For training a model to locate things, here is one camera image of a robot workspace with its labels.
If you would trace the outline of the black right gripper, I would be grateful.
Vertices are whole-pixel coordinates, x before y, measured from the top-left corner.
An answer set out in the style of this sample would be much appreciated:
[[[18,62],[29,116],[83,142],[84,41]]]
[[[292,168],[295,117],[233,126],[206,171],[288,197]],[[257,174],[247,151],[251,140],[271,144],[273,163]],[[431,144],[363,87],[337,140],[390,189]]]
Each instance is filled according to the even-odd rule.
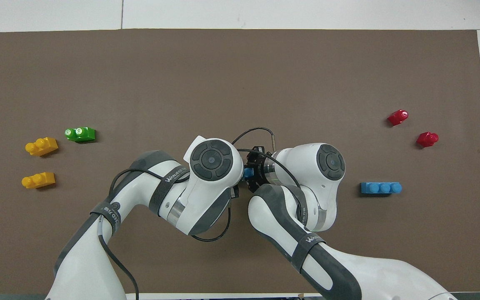
[[[253,168],[254,175],[247,179],[248,190],[255,193],[263,184],[270,184],[265,176],[265,163],[267,157],[255,152],[249,152],[246,156],[246,167]]]

